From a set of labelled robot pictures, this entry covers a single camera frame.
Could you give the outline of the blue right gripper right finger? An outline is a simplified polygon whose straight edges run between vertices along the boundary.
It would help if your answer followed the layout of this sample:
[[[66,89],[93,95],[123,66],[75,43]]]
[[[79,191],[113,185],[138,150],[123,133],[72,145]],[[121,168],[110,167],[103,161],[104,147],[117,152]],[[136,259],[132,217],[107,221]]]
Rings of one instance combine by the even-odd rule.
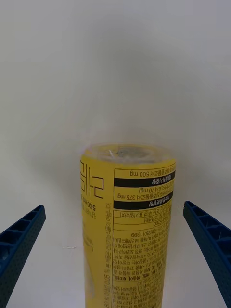
[[[226,307],[231,307],[231,230],[190,201],[183,216],[212,272]]]

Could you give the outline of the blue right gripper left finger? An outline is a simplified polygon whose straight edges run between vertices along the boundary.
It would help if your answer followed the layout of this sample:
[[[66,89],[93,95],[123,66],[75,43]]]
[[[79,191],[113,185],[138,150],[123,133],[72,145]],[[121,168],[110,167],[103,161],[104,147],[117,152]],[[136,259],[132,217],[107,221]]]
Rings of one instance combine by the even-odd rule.
[[[0,307],[5,308],[46,220],[37,206],[0,234]]]

